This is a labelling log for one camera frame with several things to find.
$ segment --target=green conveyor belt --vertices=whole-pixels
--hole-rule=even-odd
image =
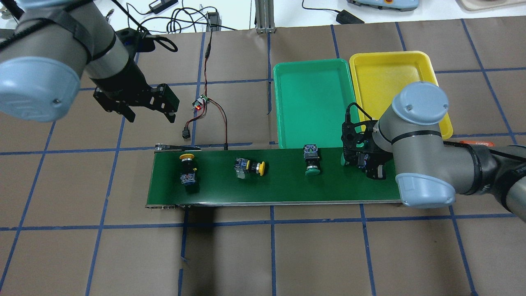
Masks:
[[[303,149],[196,151],[198,185],[185,187],[179,177],[184,152],[158,151],[148,192],[148,208],[184,205],[258,205],[373,203],[399,201],[394,164],[386,165],[387,180],[371,180],[358,168],[341,166],[341,148],[320,149],[321,171],[305,176]],[[265,161],[264,176],[239,179],[237,157]]]

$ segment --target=robotic arm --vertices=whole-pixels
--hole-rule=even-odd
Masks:
[[[348,109],[342,126],[346,162],[372,179],[385,179],[383,165],[393,158],[406,206],[438,208],[451,205],[456,193],[491,193],[526,222],[526,147],[443,142],[438,123],[448,107],[442,89],[415,82],[393,99],[380,120],[353,124]]]
[[[68,112],[86,70],[106,111],[133,122],[130,106],[145,106],[175,121],[177,96],[166,84],[150,87],[135,52],[119,39],[135,31],[119,31],[118,37],[92,0],[18,3],[25,13],[15,34],[0,44],[1,111],[25,120],[57,120]]]

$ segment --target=red object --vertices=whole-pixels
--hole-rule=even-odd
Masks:
[[[460,141],[462,144],[470,144],[470,145],[484,145],[487,147],[495,147],[495,144],[493,142],[487,142],[487,141]]]

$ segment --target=green surface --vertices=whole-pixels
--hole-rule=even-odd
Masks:
[[[345,110],[355,101],[347,61],[277,64],[274,86],[280,148],[341,147]],[[352,112],[358,122],[357,111]]]
[[[320,149],[321,173],[305,176],[303,149],[196,151],[198,185],[179,180],[184,152],[157,152],[147,206],[247,205],[296,203],[358,203],[399,200],[394,164],[386,166],[387,180],[368,179],[356,167],[341,166],[341,148]],[[239,179],[236,157],[265,161],[264,176]]]

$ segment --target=yellow tray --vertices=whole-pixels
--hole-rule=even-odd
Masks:
[[[427,54],[419,51],[358,53],[349,60],[356,102],[374,119],[380,119],[391,101],[408,84],[427,81],[438,85]],[[360,120],[365,116],[359,112]],[[444,140],[453,135],[446,114],[440,122]]]

